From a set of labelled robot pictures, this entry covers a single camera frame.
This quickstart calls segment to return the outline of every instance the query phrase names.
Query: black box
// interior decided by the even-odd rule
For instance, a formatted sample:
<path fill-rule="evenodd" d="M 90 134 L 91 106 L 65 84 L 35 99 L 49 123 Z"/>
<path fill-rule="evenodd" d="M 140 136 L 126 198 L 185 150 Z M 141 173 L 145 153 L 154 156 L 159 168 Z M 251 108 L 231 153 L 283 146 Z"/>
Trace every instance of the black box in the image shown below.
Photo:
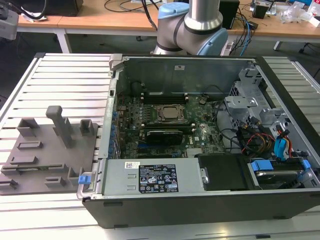
<path fill-rule="evenodd" d="M 269 7 L 267 7 L 267 6 L 255 5 L 253 12 L 252 12 L 252 17 L 254 17 L 256 19 L 264 19 L 268 9 L 269 9 Z"/>
<path fill-rule="evenodd" d="M 47 0 L 46 15 L 59 15 L 75 17 L 80 11 L 84 0 Z M 22 6 L 32 13 L 41 13 L 44 9 L 45 0 L 11 0 L 14 4 Z"/>

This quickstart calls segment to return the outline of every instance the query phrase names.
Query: blue latch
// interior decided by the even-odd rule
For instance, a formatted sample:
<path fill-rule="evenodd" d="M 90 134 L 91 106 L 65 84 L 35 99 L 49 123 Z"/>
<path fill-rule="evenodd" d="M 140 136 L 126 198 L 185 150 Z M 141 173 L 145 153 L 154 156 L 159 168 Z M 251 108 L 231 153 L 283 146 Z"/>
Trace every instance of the blue latch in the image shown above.
<path fill-rule="evenodd" d="M 91 176 L 82 175 L 79 176 L 78 184 L 90 184 L 91 183 Z"/>
<path fill-rule="evenodd" d="M 256 172 L 256 171 L 272 171 L 274 169 L 270 160 L 255 160 L 254 162 L 251 162 L 251 167 L 254 172 Z"/>
<path fill-rule="evenodd" d="M 305 170 L 311 168 L 311 165 L 310 165 L 310 163 L 309 163 L 309 161 L 307 159 L 303 159 L 302 160 L 302 165 L 304 166 Z"/>
<path fill-rule="evenodd" d="M 276 139 L 275 140 L 275 143 L 274 143 L 274 154 L 277 158 L 280 158 L 281 161 L 286 161 L 285 157 L 284 157 L 284 152 L 286 150 L 286 144 L 287 144 L 287 141 L 283 138 L 279 138 L 279 139 Z"/>

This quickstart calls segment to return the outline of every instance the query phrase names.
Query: wooden desk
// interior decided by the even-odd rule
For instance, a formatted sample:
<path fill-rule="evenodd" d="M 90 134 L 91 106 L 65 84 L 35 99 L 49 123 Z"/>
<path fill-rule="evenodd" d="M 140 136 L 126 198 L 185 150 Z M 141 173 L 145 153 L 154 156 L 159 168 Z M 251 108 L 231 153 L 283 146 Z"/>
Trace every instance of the wooden desk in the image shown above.
<path fill-rule="evenodd" d="M 65 29 L 95 29 L 95 30 L 119 30 L 154 32 L 147 16 L 143 12 L 112 12 L 104 7 L 106 0 L 84 0 L 81 11 L 77 17 L 64 16 L 58 23 L 59 28 Z M 112 0 L 107 7 L 112 10 L 122 11 L 119 4 L 123 0 Z M 125 3 L 128 9 L 141 7 L 138 3 Z M 150 16 L 155 24 L 158 24 L 158 11 L 150 5 L 148 7 Z"/>
<path fill-rule="evenodd" d="M 259 24 L 254 36 L 258 37 L 283 37 L 283 38 L 304 38 L 304 39 L 319 39 L 320 28 L 314 27 L 311 23 L 302 21 L 301 23 L 290 22 L 281 23 L 279 16 L 266 15 L 264 19 L 252 18 L 252 12 L 243 9 L 244 5 L 249 4 L 251 0 L 240 0 L 240 9 L 248 21 Z M 228 30 L 230 35 L 241 35 L 243 32 L 243 25 L 239 20 L 236 20 L 233 28 Z"/>
<path fill-rule="evenodd" d="M 62 16 L 47 16 L 47 20 L 29 22 L 19 15 L 18 27 L 28 28 L 57 28 Z"/>
<path fill-rule="evenodd" d="M 71 53 L 68 34 L 129 35 L 156 36 L 146 15 L 139 12 L 112 12 L 104 8 L 106 0 L 83 0 L 83 6 L 77 17 L 49 16 L 47 21 L 27 22 L 19 19 L 20 32 L 55 33 L 63 53 Z M 113 10 L 121 10 L 117 0 L 108 4 Z M 251 0 L 240 0 L 240 9 Z M 141 4 L 125 3 L 128 9 L 140 7 Z M 158 23 L 158 11 L 154 6 L 148 7 L 153 21 Z M 264 19 L 252 18 L 252 12 L 242 9 L 249 21 L 259 24 L 254 33 L 254 40 L 281 42 L 320 43 L 320 28 L 311 23 L 292 22 L 282 24 L 278 16 L 265 16 Z M 228 30 L 229 42 L 234 41 L 243 32 L 243 26 L 236 20 L 233 28 Z"/>

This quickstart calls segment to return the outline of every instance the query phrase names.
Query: table leg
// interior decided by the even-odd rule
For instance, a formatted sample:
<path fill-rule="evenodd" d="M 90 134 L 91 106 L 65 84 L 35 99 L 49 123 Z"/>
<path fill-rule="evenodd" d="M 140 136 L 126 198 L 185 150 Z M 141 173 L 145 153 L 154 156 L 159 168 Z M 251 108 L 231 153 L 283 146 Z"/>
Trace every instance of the table leg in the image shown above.
<path fill-rule="evenodd" d="M 63 54 L 72 53 L 71 46 L 70 46 L 70 43 L 69 43 L 69 38 L 68 38 L 68 35 L 66 33 L 66 30 L 64 28 L 58 28 L 55 31 L 55 34 L 58 37 L 62 53 Z"/>
<path fill-rule="evenodd" d="M 282 41 L 277 41 L 273 47 L 273 50 L 279 51 L 279 48 L 281 47 L 282 43 L 283 43 Z"/>

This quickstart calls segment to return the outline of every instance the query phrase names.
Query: cpu socket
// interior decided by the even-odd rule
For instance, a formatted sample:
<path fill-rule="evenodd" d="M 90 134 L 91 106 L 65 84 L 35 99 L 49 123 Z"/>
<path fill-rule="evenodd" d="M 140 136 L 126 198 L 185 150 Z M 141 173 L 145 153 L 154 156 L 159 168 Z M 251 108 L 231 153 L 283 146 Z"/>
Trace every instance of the cpu socket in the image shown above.
<path fill-rule="evenodd" d="M 184 109 L 181 105 L 157 106 L 157 121 L 164 122 L 185 122 Z"/>

